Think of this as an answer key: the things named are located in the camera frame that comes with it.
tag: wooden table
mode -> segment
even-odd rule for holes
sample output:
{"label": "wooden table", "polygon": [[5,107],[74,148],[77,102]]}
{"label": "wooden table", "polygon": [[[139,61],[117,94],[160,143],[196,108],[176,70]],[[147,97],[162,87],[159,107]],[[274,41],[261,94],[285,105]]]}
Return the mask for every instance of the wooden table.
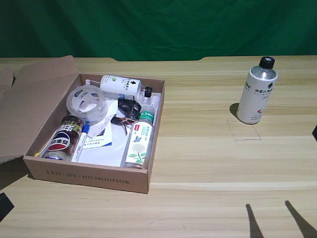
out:
{"label": "wooden table", "polygon": [[[229,108],[260,58],[76,59],[81,72],[166,79],[150,192],[33,180],[12,161],[0,167],[0,189],[15,205],[0,237],[317,236],[317,56],[275,57],[280,78],[267,110],[246,125]],[[0,59],[0,70],[42,60]]]}

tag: open cardboard box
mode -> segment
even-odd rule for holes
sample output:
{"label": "open cardboard box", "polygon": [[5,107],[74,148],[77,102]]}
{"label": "open cardboard box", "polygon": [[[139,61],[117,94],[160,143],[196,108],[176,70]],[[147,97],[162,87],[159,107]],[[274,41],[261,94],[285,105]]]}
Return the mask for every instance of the open cardboard box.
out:
{"label": "open cardboard box", "polygon": [[100,82],[102,75],[78,73],[73,57],[66,56],[22,67],[11,87],[12,76],[10,69],[0,73],[0,163],[23,156],[34,179],[148,193],[164,80],[133,77],[162,93],[150,160],[147,169],[140,170],[34,157],[68,114],[68,94],[86,79]]}

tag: paper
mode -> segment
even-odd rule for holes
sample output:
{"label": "paper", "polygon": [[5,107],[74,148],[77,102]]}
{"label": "paper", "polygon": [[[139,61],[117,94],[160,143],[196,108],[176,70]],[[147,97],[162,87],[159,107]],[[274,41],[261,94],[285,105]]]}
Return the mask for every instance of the paper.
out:
{"label": "paper", "polygon": [[111,131],[111,123],[105,127],[105,129],[98,134],[94,139],[86,138],[83,149],[90,149],[102,146],[110,146],[112,145],[112,131]]}
{"label": "paper", "polygon": [[118,109],[118,100],[107,99],[106,103],[108,105],[107,115],[100,123],[90,127],[89,132],[87,134],[88,139],[94,139],[97,135],[99,135],[106,128],[106,126],[110,124],[111,119],[116,114]]}
{"label": "paper", "polygon": [[85,149],[81,152],[79,163],[107,165],[119,167],[128,140],[124,129],[119,125],[110,124],[112,130],[112,146]]}

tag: clear tape roll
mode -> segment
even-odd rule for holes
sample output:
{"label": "clear tape roll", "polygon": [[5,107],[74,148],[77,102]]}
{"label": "clear tape roll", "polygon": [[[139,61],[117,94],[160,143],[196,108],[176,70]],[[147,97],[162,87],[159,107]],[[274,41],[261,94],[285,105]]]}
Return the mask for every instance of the clear tape roll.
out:
{"label": "clear tape roll", "polygon": [[69,112],[86,124],[95,125],[105,118],[108,106],[100,88],[85,85],[73,90],[67,97]]}

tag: green fabric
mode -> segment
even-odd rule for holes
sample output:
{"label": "green fabric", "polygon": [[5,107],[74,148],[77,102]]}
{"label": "green fabric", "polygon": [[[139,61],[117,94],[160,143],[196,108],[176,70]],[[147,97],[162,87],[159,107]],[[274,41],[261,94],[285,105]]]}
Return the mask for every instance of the green fabric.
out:
{"label": "green fabric", "polygon": [[317,55],[317,1],[1,0],[0,57]]}

